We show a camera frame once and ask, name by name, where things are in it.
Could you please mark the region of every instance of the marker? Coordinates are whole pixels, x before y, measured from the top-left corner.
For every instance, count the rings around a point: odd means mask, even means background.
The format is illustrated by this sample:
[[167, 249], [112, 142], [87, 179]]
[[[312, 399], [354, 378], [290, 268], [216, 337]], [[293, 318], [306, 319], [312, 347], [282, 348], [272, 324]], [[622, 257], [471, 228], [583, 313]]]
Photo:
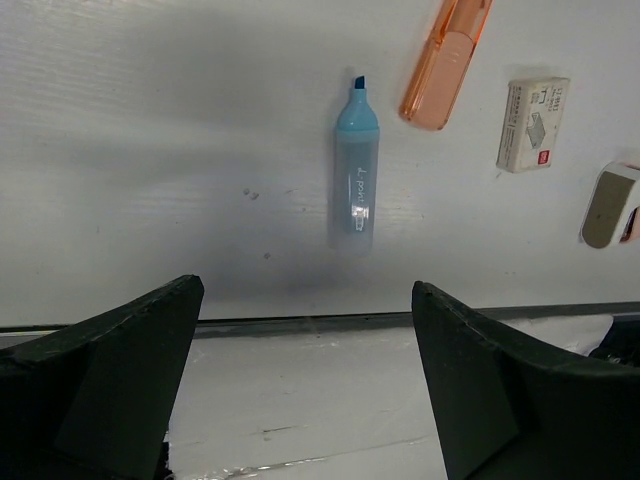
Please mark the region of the marker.
[[365, 78], [358, 77], [336, 125], [334, 179], [337, 246], [356, 255], [368, 254], [373, 245], [379, 140]]

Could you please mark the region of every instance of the eraser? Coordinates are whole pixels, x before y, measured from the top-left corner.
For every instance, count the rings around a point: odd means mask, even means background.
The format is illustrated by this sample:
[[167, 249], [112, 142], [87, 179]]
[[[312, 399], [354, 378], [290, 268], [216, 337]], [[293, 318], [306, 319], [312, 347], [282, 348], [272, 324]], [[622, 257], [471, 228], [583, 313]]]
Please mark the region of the eraser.
[[610, 163], [600, 174], [582, 226], [582, 238], [606, 248], [640, 238], [640, 167]]
[[509, 83], [498, 167], [511, 173], [551, 166], [568, 78], [537, 78]]

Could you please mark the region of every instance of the white floor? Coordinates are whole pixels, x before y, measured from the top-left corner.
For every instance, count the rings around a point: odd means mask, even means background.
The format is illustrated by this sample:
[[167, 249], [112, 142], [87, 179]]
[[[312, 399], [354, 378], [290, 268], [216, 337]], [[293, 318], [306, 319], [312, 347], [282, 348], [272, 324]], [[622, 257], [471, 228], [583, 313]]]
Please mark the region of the white floor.
[[[584, 353], [611, 321], [514, 325]], [[446, 480], [408, 328], [195, 340], [169, 440], [177, 480]]]

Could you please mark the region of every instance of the orange highlighter cap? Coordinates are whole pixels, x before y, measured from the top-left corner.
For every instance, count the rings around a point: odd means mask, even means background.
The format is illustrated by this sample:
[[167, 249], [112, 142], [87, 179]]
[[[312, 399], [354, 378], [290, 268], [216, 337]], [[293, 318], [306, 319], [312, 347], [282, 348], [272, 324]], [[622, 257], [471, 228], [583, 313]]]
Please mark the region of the orange highlighter cap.
[[442, 130], [480, 40], [493, 0], [444, 0], [400, 107], [408, 122]]

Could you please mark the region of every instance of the table surface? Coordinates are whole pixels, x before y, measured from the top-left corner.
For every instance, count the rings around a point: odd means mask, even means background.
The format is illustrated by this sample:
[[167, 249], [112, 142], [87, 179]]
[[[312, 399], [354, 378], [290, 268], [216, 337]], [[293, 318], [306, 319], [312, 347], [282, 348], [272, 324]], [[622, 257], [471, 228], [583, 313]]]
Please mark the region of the table surface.
[[[184, 273], [202, 318], [638, 299], [579, 230], [640, 147], [635, 0], [494, 2], [440, 133], [397, 107], [437, 0], [0, 0], [0, 325], [72, 323]], [[373, 253], [327, 244], [332, 128], [368, 78]], [[509, 80], [572, 79], [553, 166], [495, 168]]]
[[[509, 322], [583, 354], [611, 324]], [[168, 439], [176, 480], [446, 480], [412, 328], [194, 340]]]

